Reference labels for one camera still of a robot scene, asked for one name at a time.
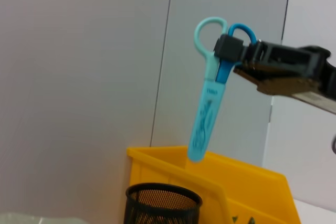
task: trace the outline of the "gray wall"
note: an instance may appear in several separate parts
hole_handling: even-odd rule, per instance
[[[335,17],[335,0],[289,0],[283,43],[325,47],[336,66]],[[264,166],[286,175],[296,199],[336,211],[335,136],[334,114],[274,97]]]
[[[205,62],[193,45],[193,32],[202,19],[225,18],[241,22],[257,38],[281,42],[287,0],[171,0],[161,72],[159,99],[152,139],[153,146],[189,142]],[[209,26],[201,40],[212,49],[220,28]],[[239,38],[247,36],[237,32]],[[253,84],[231,74],[209,144],[211,151],[261,165],[271,97],[256,91]]]
[[[168,2],[0,0],[1,212],[121,223],[125,149],[150,144]]]

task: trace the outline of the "scissors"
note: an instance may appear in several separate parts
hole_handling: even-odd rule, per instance
[[[213,51],[207,50],[200,42],[202,28],[210,23],[220,24],[222,34],[228,33],[230,36],[233,35],[236,29],[241,29],[247,33],[251,43],[257,42],[253,31],[241,23],[233,24],[228,30],[226,20],[219,17],[209,17],[197,25],[194,32],[194,44],[197,51],[205,58],[206,67],[201,98],[188,146],[188,158],[194,162],[201,161],[205,155],[225,92],[228,76],[232,67],[238,64],[238,62],[220,61],[215,57]]]

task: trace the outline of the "scissor handle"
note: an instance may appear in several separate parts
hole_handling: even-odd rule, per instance
[[[227,34],[230,36],[233,36],[233,33],[236,29],[240,29],[246,32],[252,44],[257,43],[257,37],[254,34],[254,32],[251,30],[251,28],[249,28],[247,25],[244,25],[242,23],[234,23],[233,25],[231,25]]]
[[[200,32],[202,28],[210,23],[217,23],[222,26],[222,34],[227,32],[227,22],[225,19],[219,17],[209,17],[202,20],[196,27],[194,32],[194,44],[198,52],[205,58],[206,65],[205,65],[205,79],[206,80],[215,80],[217,71],[218,71],[218,64],[219,59],[214,56],[213,51],[207,50],[203,44],[200,42]]]
[[[211,56],[214,52],[207,50],[200,41],[200,32],[204,26],[210,23],[217,23],[222,26],[222,34],[227,32],[227,22],[225,19],[219,17],[209,17],[202,20],[196,27],[194,32],[194,44],[198,52],[204,56],[206,59],[207,57]]]

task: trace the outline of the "scissor blade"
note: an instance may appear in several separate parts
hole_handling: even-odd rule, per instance
[[[225,84],[205,81],[188,147],[188,158],[194,162],[203,159],[216,122]]]

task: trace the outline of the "yellow plastic bin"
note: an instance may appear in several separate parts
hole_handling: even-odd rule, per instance
[[[199,163],[187,158],[187,147],[128,148],[130,185],[167,183],[201,196],[199,224],[299,224],[284,175],[207,152]]]

